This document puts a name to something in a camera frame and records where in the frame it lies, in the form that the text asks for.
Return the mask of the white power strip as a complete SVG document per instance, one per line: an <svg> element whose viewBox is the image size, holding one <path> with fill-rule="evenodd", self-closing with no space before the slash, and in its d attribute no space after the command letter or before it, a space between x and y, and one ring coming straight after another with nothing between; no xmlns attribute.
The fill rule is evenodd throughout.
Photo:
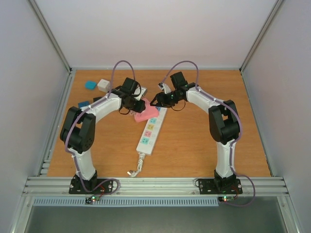
<svg viewBox="0 0 311 233"><path fill-rule="evenodd" d="M160 107L157 107L156 109L158 110L159 115L147 121L136 148L136 151L138 153L151 155L154 150L156 140L158 138L166 112L168 110L167 108Z"/></svg>

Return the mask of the white cube plug with picture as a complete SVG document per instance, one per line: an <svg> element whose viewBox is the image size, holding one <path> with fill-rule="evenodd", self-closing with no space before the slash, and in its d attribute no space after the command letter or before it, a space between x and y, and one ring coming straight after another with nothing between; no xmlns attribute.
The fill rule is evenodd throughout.
<svg viewBox="0 0 311 233"><path fill-rule="evenodd" d="M97 83L97 88L102 91L102 92L109 92L111 87L110 81L105 80L105 79L101 79L98 83Z"/></svg>

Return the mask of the teal cube plug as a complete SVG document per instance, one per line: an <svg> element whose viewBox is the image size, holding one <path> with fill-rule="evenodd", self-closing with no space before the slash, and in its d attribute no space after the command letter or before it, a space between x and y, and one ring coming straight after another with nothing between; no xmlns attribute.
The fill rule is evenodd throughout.
<svg viewBox="0 0 311 233"><path fill-rule="evenodd" d="M94 90L97 86L97 83L94 81L86 81L85 88L88 90Z"/></svg>

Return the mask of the blue cube socket adapter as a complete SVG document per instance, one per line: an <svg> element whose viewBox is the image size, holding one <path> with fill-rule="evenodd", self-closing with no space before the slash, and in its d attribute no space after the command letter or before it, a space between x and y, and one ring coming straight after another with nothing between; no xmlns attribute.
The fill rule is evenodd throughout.
<svg viewBox="0 0 311 233"><path fill-rule="evenodd" d="M85 106L88 106L88 105L90 105L89 101L83 101L83 102L79 102L78 103L78 107L79 108L82 108L82 107L85 107Z"/></svg>

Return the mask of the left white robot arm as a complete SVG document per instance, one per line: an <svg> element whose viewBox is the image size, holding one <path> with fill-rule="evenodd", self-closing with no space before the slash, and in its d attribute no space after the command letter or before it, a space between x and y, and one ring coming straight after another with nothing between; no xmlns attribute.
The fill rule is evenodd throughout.
<svg viewBox="0 0 311 233"><path fill-rule="evenodd" d="M75 175L70 181L70 194L100 194L116 192L114 184L120 185L114 178L99 179L91 156L91 147L95 140L96 124L108 114L122 108L136 113L145 110L143 97L147 88L137 81L126 78L121 86L111 89L104 97L86 107L69 108L60 139L65 144L65 151L71 154Z"/></svg>

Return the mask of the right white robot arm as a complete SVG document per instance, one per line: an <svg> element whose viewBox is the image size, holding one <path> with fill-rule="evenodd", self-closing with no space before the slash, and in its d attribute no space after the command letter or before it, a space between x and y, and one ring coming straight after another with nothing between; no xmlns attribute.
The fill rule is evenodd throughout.
<svg viewBox="0 0 311 233"><path fill-rule="evenodd" d="M158 84L160 92L151 105L173 108L180 101L195 104L208 114L209 131L217 144L217 165L213 179L205 179L199 184L200 192L209 191L226 195L242 193L240 180L234 169L235 145L240 138L241 120L233 101L223 101L205 92L196 83L185 80L182 72L170 76L174 90L163 82Z"/></svg>

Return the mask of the pink triangular socket adapter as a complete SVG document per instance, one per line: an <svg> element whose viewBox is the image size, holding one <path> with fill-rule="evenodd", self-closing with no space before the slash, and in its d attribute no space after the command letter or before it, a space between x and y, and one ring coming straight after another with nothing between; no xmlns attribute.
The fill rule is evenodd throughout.
<svg viewBox="0 0 311 233"><path fill-rule="evenodd" d="M143 100L145 101L145 110L142 113L134 114L134 120L137 123L159 116L157 108L155 106L151 106L147 98L143 98Z"/></svg>

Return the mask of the small circuit board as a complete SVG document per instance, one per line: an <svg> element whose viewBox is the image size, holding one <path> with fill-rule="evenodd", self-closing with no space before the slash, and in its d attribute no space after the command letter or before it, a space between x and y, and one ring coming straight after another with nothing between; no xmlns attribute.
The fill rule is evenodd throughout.
<svg viewBox="0 0 311 233"><path fill-rule="evenodd" d="M85 199L85 203L86 204L94 204L95 202L99 201L100 197L99 196L91 196L91 197L87 197Z"/></svg>
<svg viewBox="0 0 311 233"><path fill-rule="evenodd" d="M219 202L229 202L229 201L234 201L236 199L236 197L234 196L221 196L218 197L218 201Z"/></svg>

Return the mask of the right small circuit board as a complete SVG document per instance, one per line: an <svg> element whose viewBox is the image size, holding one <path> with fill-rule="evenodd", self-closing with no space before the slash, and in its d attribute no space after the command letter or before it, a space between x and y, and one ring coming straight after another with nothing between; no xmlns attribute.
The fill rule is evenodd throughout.
<svg viewBox="0 0 311 233"><path fill-rule="evenodd" d="M236 197L234 196L221 196L218 197L218 201L219 202L229 202L229 201L234 201L236 199Z"/></svg>

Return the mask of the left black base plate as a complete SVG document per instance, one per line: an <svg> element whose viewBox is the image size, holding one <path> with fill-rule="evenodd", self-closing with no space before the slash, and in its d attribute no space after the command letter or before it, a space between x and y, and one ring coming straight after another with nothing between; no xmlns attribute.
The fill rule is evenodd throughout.
<svg viewBox="0 0 311 233"><path fill-rule="evenodd" d="M121 187L118 179L97 179L97 181L84 181L84 189L79 178L72 179L69 185L69 194L71 195L111 195L116 193Z"/></svg>

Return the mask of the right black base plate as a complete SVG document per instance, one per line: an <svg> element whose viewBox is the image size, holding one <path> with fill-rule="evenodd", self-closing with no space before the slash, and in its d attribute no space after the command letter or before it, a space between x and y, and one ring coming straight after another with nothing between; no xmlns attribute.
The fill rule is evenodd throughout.
<svg viewBox="0 0 311 233"><path fill-rule="evenodd" d="M198 179L197 181L201 195L233 195L243 193L240 179L234 179L228 182L217 182L215 179Z"/></svg>

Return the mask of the left aluminium rail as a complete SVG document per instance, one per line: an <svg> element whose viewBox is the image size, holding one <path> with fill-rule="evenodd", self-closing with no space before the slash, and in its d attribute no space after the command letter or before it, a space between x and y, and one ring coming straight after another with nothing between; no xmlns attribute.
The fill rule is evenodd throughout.
<svg viewBox="0 0 311 233"><path fill-rule="evenodd" d="M57 104L55 114L52 118L52 123L49 129L48 138L44 144L42 158L39 161L38 168L35 172L35 177L45 176L47 174L46 170L48 170L49 168L49 164L51 162L51 158L53 155L54 146L59 137L59 130L61 127L61 122L63 119L63 114L66 108L66 104L68 102L68 98L70 95L72 83L74 81L74 75L75 75L75 71L72 69L66 78L64 88L61 92L61 96Z"/></svg>

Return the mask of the front aluminium rail frame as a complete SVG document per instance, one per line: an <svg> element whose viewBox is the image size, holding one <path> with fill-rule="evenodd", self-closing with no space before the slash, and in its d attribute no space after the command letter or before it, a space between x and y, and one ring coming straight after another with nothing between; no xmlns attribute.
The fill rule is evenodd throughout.
<svg viewBox="0 0 311 233"><path fill-rule="evenodd" d="M252 187L246 178L240 178L242 194L239 197L289 196L282 177L254 177ZM71 177L29 177L23 196L68 196ZM120 188L114 196L124 197L190 197L199 196L201 188L197 178L120 178Z"/></svg>

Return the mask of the right aluminium corner post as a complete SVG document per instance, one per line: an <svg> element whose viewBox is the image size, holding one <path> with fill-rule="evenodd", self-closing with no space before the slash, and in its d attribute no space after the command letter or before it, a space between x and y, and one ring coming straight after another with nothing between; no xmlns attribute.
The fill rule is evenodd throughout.
<svg viewBox="0 0 311 233"><path fill-rule="evenodd" d="M278 12L280 11L282 5L284 4L285 0L276 0L272 9L270 10L267 18L264 21L255 41L253 42L249 52L247 53L242 65L239 68L240 74L243 74L244 70L246 69L247 65L251 61L253 55L255 54L257 48L261 44L263 38L265 37L266 33L268 32L271 24L273 23L274 19L276 18Z"/></svg>

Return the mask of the aluminium corner post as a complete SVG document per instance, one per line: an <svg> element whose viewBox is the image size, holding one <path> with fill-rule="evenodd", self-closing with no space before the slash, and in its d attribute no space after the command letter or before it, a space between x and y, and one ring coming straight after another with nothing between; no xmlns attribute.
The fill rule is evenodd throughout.
<svg viewBox="0 0 311 233"><path fill-rule="evenodd" d="M30 7L32 8L34 14L36 15L36 18L38 19L40 25L42 26L45 34L47 35L49 41L51 42L51 44L53 45L57 55L59 56L62 64L64 65L66 71L70 74L72 71L72 68L70 67L63 51L61 50L50 26L48 25L47 20L45 19L38 3L35 0L27 0L27 2L29 3Z"/></svg>
<svg viewBox="0 0 311 233"><path fill-rule="evenodd" d="M253 55L255 54L257 48L261 44L263 38L265 37L266 33L268 32L271 24L273 23L274 19L276 18L278 12L280 11L282 5L284 4L285 0L276 0L272 9L270 10L267 18L264 21L255 41L253 42L249 52L247 53L242 65L239 68L240 74L243 74L244 70L246 69L247 65L251 61Z"/></svg>

